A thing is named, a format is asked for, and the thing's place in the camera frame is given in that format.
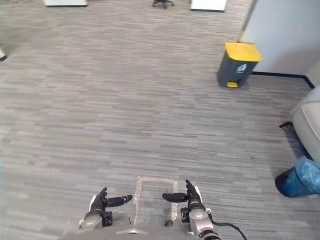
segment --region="white desk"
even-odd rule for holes
[[[87,0],[43,0],[47,7],[86,7]]]
[[[192,0],[191,11],[224,12],[228,0]]]

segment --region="gray carpet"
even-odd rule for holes
[[[189,11],[188,0],[168,9],[2,1],[0,239],[57,239],[105,185],[111,197],[134,194],[137,176],[153,176],[177,179],[180,191],[188,178],[214,218],[249,240],[319,240],[319,197],[288,199],[274,186],[303,154],[278,125],[308,85],[257,75],[238,89],[217,83],[249,2],[230,0],[220,13]]]

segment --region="blue bin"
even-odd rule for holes
[[[276,188],[289,198],[319,193],[319,164],[302,156],[296,165],[276,177]]]
[[[278,191],[288,198],[315,194],[299,180],[295,167],[277,176],[274,183]]]

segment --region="yellow foot pedal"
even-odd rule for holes
[[[228,81],[226,83],[227,87],[230,87],[230,88],[237,88],[238,87],[238,83],[236,83],[235,81]]]

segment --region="blue trash bag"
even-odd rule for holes
[[[314,193],[320,193],[320,164],[318,162],[302,156],[296,162],[295,172],[305,187]]]

